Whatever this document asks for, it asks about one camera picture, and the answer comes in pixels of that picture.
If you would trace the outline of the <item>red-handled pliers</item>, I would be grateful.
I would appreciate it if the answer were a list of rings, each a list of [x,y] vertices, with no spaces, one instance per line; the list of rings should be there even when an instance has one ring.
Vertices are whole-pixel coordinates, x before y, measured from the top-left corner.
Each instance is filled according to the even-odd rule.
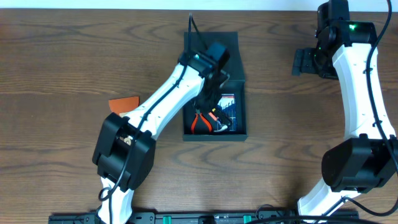
[[[196,110],[190,130],[192,134],[210,134],[213,132],[213,127],[203,113]]]

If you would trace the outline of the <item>precision screwdriver set case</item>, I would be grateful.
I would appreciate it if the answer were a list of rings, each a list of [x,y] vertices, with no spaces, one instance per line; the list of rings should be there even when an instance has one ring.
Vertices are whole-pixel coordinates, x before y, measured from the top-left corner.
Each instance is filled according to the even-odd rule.
[[[231,120],[231,126],[228,128],[228,130],[236,131],[237,119],[234,94],[222,94],[221,99],[218,102],[218,108]]]

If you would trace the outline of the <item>black yellow screwdriver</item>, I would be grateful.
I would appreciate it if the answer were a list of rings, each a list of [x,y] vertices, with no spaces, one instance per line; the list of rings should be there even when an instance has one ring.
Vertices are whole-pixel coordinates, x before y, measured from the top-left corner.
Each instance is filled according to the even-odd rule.
[[[211,112],[218,118],[221,124],[227,125],[227,127],[232,126],[232,120],[222,110],[219,108],[213,108]]]

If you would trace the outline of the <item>small black-handled claw hammer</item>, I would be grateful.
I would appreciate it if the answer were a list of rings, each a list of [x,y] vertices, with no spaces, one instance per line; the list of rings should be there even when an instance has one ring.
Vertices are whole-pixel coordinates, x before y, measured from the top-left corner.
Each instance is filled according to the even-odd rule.
[[[217,124],[217,129],[214,130],[215,133],[220,133],[220,132],[226,131],[228,128],[230,128],[230,127],[227,127],[227,125],[221,124],[220,121],[218,120],[218,118],[212,112],[209,112],[208,115]]]

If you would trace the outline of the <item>dark green box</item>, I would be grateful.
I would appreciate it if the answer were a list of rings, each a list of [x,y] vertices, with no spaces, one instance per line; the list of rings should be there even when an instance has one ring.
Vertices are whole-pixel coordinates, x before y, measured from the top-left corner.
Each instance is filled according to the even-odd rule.
[[[193,102],[189,101],[182,109],[183,113],[183,140],[184,141],[245,141],[248,137],[246,122],[246,102],[244,85],[246,82],[244,68],[239,52],[239,41],[237,32],[203,32],[202,37],[206,44],[211,45],[218,42],[224,45],[230,54],[230,58],[223,70],[230,74],[230,78],[222,88],[222,94],[234,94],[236,101],[236,131],[215,133],[217,124],[206,114],[205,117],[211,123],[213,132],[210,134],[192,134],[190,127],[195,118],[196,110]]]

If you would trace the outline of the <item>orange scraper wooden handle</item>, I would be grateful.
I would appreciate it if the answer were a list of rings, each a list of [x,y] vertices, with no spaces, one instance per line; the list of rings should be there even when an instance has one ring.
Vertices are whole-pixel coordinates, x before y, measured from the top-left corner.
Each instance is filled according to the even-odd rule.
[[[99,133],[96,151],[104,149],[110,155],[117,149],[126,149],[127,151],[134,147],[136,133],[141,133],[131,125],[128,114],[139,106],[139,97],[131,96],[109,100],[111,114],[104,120]]]

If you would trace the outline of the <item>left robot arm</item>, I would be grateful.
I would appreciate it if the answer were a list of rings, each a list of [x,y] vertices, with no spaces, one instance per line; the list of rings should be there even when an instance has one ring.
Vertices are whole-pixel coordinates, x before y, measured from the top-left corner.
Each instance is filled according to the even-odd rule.
[[[111,113],[104,120],[92,157],[103,184],[97,223],[127,223],[134,191],[154,164],[160,133],[189,101],[201,114],[217,107],[229,79],[222,70],[229,57],[228,49],[217,42],[204,52],[187,49],[171,76],[143,104],[124,116]]]

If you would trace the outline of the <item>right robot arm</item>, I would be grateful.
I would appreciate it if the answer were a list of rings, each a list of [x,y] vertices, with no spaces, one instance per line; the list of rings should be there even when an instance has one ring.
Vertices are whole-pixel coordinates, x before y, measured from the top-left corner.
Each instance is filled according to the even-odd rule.
[[[353,21],[347,0],[318,7],[314,48],[298,49],[292,75],[338,80],[345,112],[341,144],[322,158],[322,178],[297,202],[305,223],[326,223],[345,202],[383,187],[397,173],[397,136],[389,121],[377,74],[382,32]]]

